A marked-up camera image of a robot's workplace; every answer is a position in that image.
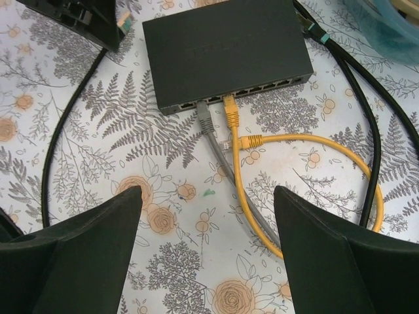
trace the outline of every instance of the floral tablecloth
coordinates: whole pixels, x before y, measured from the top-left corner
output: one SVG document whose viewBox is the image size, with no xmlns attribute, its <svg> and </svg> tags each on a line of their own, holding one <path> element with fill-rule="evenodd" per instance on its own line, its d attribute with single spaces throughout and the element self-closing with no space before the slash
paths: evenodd
<svg viewBox="0 0 419 314">
<path fill-rule="evenodd" d="M 119 12 L 127 7 L 133 12 L 133 30 L 119 53 L 109 53 L 101 63 L 58 142 L 50 180 L 52 223 L 129 186 L 143 188 L 120 314 L 294 312 L 283 261 L 249 229 L 233 187 L 200 134 L 196 113 L 165 117 L 156 110 L 141 22 L 213 2 L 117 0 Z M 418 125 L 419 67 L 379 56 L 340 1 L 305 5 Z M 30 233 L 42 228 L 41 171 L 50 136 L 100 47 L 15 0 L 0 0 L 0 18 L 1 207 Z M 240 133 L 313 133 L 369 162 L 371 136 L 354 93 L 328 52 L 306 44 L 315 70 L 310 82 L 240 99 Z M 416 242 L 416 156 L 386 104 L 368 87 L 365 91 L 384 147 L 381 232 Z M 222 105 L 211 111 L 218 140 L 227 139 Z M 367 182 L 351 161 L 327 147 L 270 144 L 242 152 L 242 168 L 247 192 L 273 228 L 277 184 L 336 215 L 359 219 Z"/>
</svg>

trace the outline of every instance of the ethernet port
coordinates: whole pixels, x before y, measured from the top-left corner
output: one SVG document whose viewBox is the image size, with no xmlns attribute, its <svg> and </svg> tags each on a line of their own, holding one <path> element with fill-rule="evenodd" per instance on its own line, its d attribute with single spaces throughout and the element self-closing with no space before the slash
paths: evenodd
<svg viewBox="0 0 419 314">
<path fill-rule="evenodd" d="M 249 91 L 249 93 L 256 93 L 256 92 L 260 92 L 262 90 L 262 88 L 261 87 L 255 87 L 255 88 L 252 88 L 250 91 Z"/>
<path fill-rule="evenodd" d="M 246 95 L 248 93 L 247 90 L 240 90 L 239 92 L 236 92 L 236 96 L 243 96 Z"/>
<path fill-rule="evenodd" d="M 263 89 L 264 89 L 264 90 L 269 90 L 269 89 L 271 89 L 271 88 L 275 88 L 275 84 L 269 84 L 269 85 L 265 85 L 265 86 L 263 86 Z"/>
<path fill-rule="evenodd" d="M 185 110 L 185 109 L 193 108 L 194 106 L 195 104 L 193 103 L 183 103 L 182 105 L 179 105 L 179 108 L 181 110 Z"/>
<path fill-rule="evenodd" d="M 288 85 L 290 80 L 282 80 L 281 82 L 276 83 L 276 86 L 285 86 Z"/>
<path fill-rule="evenodd" d="M 212 97 L 208 99 L 208 103 L 216 103 L 217 101 L 221 101 L 221 97 Z"/>
</svg>

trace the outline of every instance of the black cable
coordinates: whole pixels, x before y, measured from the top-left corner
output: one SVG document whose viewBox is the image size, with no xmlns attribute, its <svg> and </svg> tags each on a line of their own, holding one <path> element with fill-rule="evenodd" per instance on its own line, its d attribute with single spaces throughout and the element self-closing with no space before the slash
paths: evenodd
<svg viewBox="0 0 419 314">
<path fill-rule="evenodd" d="M 407 134 L 410 137 L 410 140 L 412 141 L 412 145 L 416 151 L 416 154 L 419 155 L 419 135 L 416 131 L 416 128 L 414 127 L 412 121 L 410 121 L 410 118 L 407 116 L 407 114 L 404 112 L 404 110 L 400 107 L 398 102 L 393 98 L 392 95 L 381 85 L 372 74 L 366 70 L 358 61 L 354 59 L 345 49 L 343 49 L 341 46 L 339 46 L 336 42 L 331 41 L 330 43 L 327 43 L 327 46 L 332 47 L 332 49 L 338 51 L 339 55 L 342 56 L 342 58 L 348 62 L 348 64 L 358 72 L 359 75 L 361 75 L 367 83 L 374 88 L 374 90 L 377 92 L 378 95 L 392 108 L 395 115 L 400 119 L 400 122 L 402 123 L 403 127 L 405 128 Z"/>
<path fill-rule="evenodd" d="M 46 152 L 44 169 L 43 169 L 43 174 L 42 174 L 41 214 L 42 214 L 42 223 L 43 223 L 44 228 L 50 226 L 50 217 L 49 217 L 49 210 L 48 210 L 48 182 L 49 182 L 49 177 L 50 177 L 52 158 L 54 156 L 54 150 L 57 144 L 57 140 L 60 137 L 65 121 L 67 120 L 71 110 L 73 109 L 74 104 L 76 104 L 77 99 L 80 97 L 88 81 L 95 73 L 96 69 L 98 68 L 99 63 L 102 61 L 103 57 L 105 57 L 106 52 L 107 52 L 107 49 L 103 48 L 101 52 L 98 54 L 98 56 L 96 57 L 96 59 L 94 60 L 92 66 L 90 67 L 86 76 L 84 76 L 79 87 L 77 87 L 73 96 L 71 96 L 71 99 L 69 100 L 67 107 L 65 108 L 63 114 L 61 115 L 61 118 L 58 121 L 56 129 L 54 130 L 54 133 L 52 134 L 51 142 L 48 147 L 48 151 Z"/>
<path fill-rule="evenodd" d="M 393 109 L 395 115 L 398 117 L 400 122 L 402 123 L 403 127 L 405 128 L 408 136 L 410 137 L 410 140 L 412 142 L 412 145 L 414 146 L 416 150 L 416 154 L 419 156 L 419 135 L 416 131 L 415 127 L 413 126 L 413 123 L 410 121 L 409 117 L 406 115 L 404 110 L 400 107 L 400 105 L 396 102 L 396 100 L 390 95 L 390 93 L 364 68 L 358 61 L 355 60 L 345 49 L 343 49 L 341 46 L 339 46 L 334 40 L 328 38 L 326 36 L 323 38 L 324 35 L 326 35 L 326 32 L 319 26 L 319 24 L 316 22 L 316 20 L 311 16 L 311 14 L 303 7 L 301 3 L 299 3 L 297 0 L 293 0 L 295 9 L 299 12 L 299 14 L 303 17 L 301 19 L 301 23 L 306 29 L 306 33 L 313 38 L 313 40 L 317 41 L 318 43 L 324 44 L 326 48 L 329 49 L 329 51 L 332 53 L 332 55 L 336 58 L 338 58 L 340 61 L 349 64 L 355 71 L 358 72 L 359 75 L 361 75 L 367 83 L 375 89 L 378 95 L 381 96 L 381 98 Z M 348 68 L 348 73 L 350 73 L 351 76 L 353 76 L 351 70 Z M 374 190 L 372 189 L 371 185 L 372 181 L 369 183 L 367 195 L 365 196 L 365 203 L 363 207 L 363 212 L 360 220 L 360 225 L 366 226 L 369 219 L 369 214 L 371 212 L 371 207 L 367 207 L 369 200 L 374 198 Z"/>
<path fill-rule="evenodd" d="M 376 190 L 376 186 L 378 184 L 378 176 L 380 174 L 380 164 L 381 164 L 381 138 L 380 138 L 380 130 L 378 129 L 377 121 L 375 120 L 374 113 L 369 107 L 367 98 L 363 93 L 361 86 L 358 84 L 354 74 L 352 73 L 351 69 L 349 68 L 348 64 L 338 55 L 337 51 L 330 49 L 332 56 L 336 59 L 339 67 L 342 69 L 346 80 L 348 81 L 349 85 L 351 86 L 354 94 L 358 100 L 358 103 L 361 105 L 362 111 L 365 113 L 365 117 L 368 120 L 371 133 L 373 135 L 373 143 L 374 143 L 374 155 L 373 155 L 373 166 L 371 168 L 371 177 L 369 179 L 367 193 L 365 195 L 365 201 L 362 208 L 361 219 L 359 221 L 359 225 L 366 228 L 368 227 L 368 219 L 371 213 L 371 208 L 374 202 L 374 194 Z"/>
</svg>

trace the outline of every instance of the blue plastic object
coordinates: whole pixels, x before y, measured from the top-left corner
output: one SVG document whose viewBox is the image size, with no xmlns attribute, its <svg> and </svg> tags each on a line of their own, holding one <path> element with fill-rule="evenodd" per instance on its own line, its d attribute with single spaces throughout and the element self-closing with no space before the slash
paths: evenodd
<svg viewBox="0 0 419 314">
<path fill-rule="evenodd" d="M 419 64 L 419 27 L 406 21 L 390 0 L 345 0 L 365 38 L 382 56 Z"/>
</svg>

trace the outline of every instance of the ethernet cable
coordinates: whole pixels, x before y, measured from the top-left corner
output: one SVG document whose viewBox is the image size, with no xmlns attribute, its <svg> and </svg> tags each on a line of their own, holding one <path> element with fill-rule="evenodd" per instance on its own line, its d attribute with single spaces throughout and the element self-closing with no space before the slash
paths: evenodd
<svg viewBox="0 0 419 314">
<path fill-rule="evenodd" d="M 230 182 L 235 185 L 234 182 L 234 173 L 231 170 L 230 165 L 227 162 L 227 159 L 224 157 L 223 151 L 221 150 L 217 139 L 214 136 L 215 128 L 212 122 L 211 113 L 208 110 L 208 105 L 205 101 L 200 101 L 197 104 L 197 111 L 198 111 L 198 119 L 202 128 L 202 133 L 205 134 L 209 140 L 209 143 L 211 145 L 212 150 L 214 151 L 214 154 L 216 155 L 219 163 L 224 168 L 224 171 L 230 180 Z M 256 221 L 259 223 L 261 228 L 266 232 L 266 234 L 269 236 L 269 238 L 272 240 L 272 242 L 278 247 L 281 248 L 280 238 L 276 234 L 276 232 L 269 226 L 267 221 L 262 216 L 261 212 L 257 209 L 255 204 L 252 202 L 250 197 L 245 193 L 246 202 L 249 205 L 250 211 L 252 215 L 256 218 Z"/>
<path fill-rule="evenodd" d="M 283 254 L 280 249 L 275 247 L 275 245 L 269 241 L 267 236 L 263 233 L 263 231 L 257 225 L 251 211 L 249 209 L 249 205 L 247 204 L 246 196 L 243 189 L 243 182 L 242 182 L 242 173 L 241 173 L 241 165 L 240 165 L 240 149 L 247 149 L 250 147 L 257 147 L 261 146 L 264 143 L 269 142 L 276 142 L 276 141 L 292 141 L 292 140 L 302 140 L 302 141 L 312 141 L 327 145 L 337 151 L 347 155 L 353 162 L 355 162 L 361 170 L 368 176 L 371 176 L 370 169 L 368 165 L 356 155 L 354 152 L 349 150 L 342 145 L 323 137 L 318 137 L 315 135 L 306 135 L 306 134 L 284 134 L 284 135 L 272 135 L 272 136 L 261 136 L 261 135 L 253 135 L 247 137 L 238 136 L 238 126 L 239 122 L 239 114 L 238 114 L 238 106 L 234 100 L 233 96 L 226 96 L 223 98 L 225 104 L 225 112 L 227 116 L 227 123 L 232 133 L 232 152 L 233 152 L 233 164 L 234 164 L 234 174 L 235 174 L 235 182 L 237 187 L 238 198 L 240 201 L 240 205 L 242 206 L 244 215 L 246 216 L 247 221 L 249 222 L 250 226 L 253 228 L 253 231 L 259 236 L 260 240 L 263 244 L 272 251 L 276 256 L 283 259 Z M 373 231 L 379 232 L 381 229 L 382 221 L 384 218 L 384 200 L 382 197 L 381 189 L 377 185 L 375 190 L 376 196 L 376 219 L 373 226 Z"/>
</svg>

